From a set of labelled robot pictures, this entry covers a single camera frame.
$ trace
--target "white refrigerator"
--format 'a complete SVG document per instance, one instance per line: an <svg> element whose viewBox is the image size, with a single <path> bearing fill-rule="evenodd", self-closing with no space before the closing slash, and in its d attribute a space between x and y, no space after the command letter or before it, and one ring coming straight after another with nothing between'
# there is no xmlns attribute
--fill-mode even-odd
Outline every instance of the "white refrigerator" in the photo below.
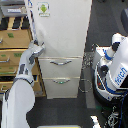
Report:
<svg viewBox="0 0 128 128"><path fill-rule="evenodd" d="M78 95L91 5L92 0L25 0L32 34L30 10L46 47L38 59L47 99Z"/></svg>

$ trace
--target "white robot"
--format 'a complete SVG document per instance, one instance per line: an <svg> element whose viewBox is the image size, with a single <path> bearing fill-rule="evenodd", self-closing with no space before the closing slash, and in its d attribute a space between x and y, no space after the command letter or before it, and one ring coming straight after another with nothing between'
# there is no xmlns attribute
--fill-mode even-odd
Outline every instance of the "white robot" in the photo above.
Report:
<svg viewBox="0 0 128 128"><path fill-rule="evenodd" d="M128 90L128 37L116 33L112 46L96 47L92 69L94 94L103 103L118 104Z"/></svg>
<svg viewBox="0 0 128 128"><path fill-rule="evenodd" d="M1 128L29 128L26 113L35 103L31 70L35 57L38 57L44 48L44 45L38 46L32 41L29 48L23 52L12 88L3 96Z"/></svg>

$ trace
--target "dark floor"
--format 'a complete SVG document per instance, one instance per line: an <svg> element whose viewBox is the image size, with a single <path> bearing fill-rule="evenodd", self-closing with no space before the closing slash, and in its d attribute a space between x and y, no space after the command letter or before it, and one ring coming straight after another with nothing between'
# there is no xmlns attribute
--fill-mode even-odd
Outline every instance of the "dark floor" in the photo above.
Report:
<svg viewBox="0 0 128 128"><path fill-rule="evenodd" d="M122 3L121 0L106 0L104 3L93 0L85 52L91 52L94 43L110 46L114 33L127 35L120 21L121 11L126 7L126 3ZM91 81L89 73L90 68L84 69L81 78ZM80 87L88 90L90 83L80 81ZM91 115L98 117L103 128L105 118L101 114L101 105L95 99L92 90L88 93L79 90L76 99L36 98L34 108L27 114L27 120L31 128L44 125L79 125L82 128L92 128Z"/></svg>

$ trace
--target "drawer handle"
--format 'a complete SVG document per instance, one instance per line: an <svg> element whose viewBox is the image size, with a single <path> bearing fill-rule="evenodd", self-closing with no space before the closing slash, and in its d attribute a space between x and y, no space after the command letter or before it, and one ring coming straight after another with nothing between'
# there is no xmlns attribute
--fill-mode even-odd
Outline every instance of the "drawer handle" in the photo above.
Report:
<svg viewBox="0 0 128 128"><path fill-rule="evenodd" d="M4 87L6 87L5 85L2 85L2 87L1 87L1 91L3 91L3 92L6 92L8 89L3 89Z"/></svg>
<svg viewBox="0 0 128 128"><path fill-rule="evenodd" d="M64 79L64 81L63 80L59 80L59 81L53 80L53 82L55 82L57 84L64 84L64 83L67 83L68 81L70 81L70 79Z"/></svg>
<svg viewBox="0 0 128 128"><path fill-rule="evenodd" d="M56 65L65 65L65 64L68 64L68 63L70 63L70 62L72 62L72 61L71 61L71 60L67 60L67 61L64 62L64 63L58 63L58 62L55 62L55 61L50 61L50 63L56 64Z"/></svg>
<svg viewBox="0 0 128 128"><path fill-rule="evenodd" d="M0 44L2 43L2 41L3 41L3 39L1 38L1 39L0 39Z"/></svg>
<svg viewBox="0 0 128 128"><path fill-rule="evenodd" d="M14 72L0 72L0 75L6 75L6 74L15 74L16 70Z"/></svg>
<svg viewBox="0 0 128 128"><path fill-rule="evenodd" d="M9 62L9 58L6 60L6 61L0 61L0 63L7 63L7 62Z"/></svg>

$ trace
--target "label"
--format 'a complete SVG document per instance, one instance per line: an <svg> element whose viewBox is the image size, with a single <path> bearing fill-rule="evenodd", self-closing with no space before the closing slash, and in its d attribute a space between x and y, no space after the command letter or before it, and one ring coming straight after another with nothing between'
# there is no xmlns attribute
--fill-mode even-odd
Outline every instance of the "label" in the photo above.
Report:
<svg viewBox="0 0 128 128"><path fill-rule="evenodd" d="M50 16L49 4L47 2L39 2L38 3L38 13L39 13L39 16L42 16L42 17Z"/></svg>
<svg viewBox="0 0 128 128"><path fill-rule="evenodd" d="M21 9L8 9L9 13L21 13Z"/></svg>
<svg viewBox="0 0 128 128"><path fill-rule="evenodd" d="M2 54L1 57L6 57L6 54Z"/></svg>
<svg viewBox="0 0 128 128"><path fill-rule="evenodd" d="M13 33L8 33L9 38L14 38Z"/></svg>
<svg viewBox="0 0 128 128"><path fill-rule="evenodd" d="M21 57L22 53L14 53L14 57Z"/></svg>
<svg viewBox="0 0 128 128"><path fill-rule="evenodd" d="M127 76L127 72L128 71L124 67L120 67L120 71L115 77L115 82L117 83L117 85L121 85L121 83L124 81L125 77Z"/></svg>
<svg viewBox="0 0 128 128"><path fill-rule="evenodd" d="M13 69L13 67L9 67L9 69Z"/></svg>

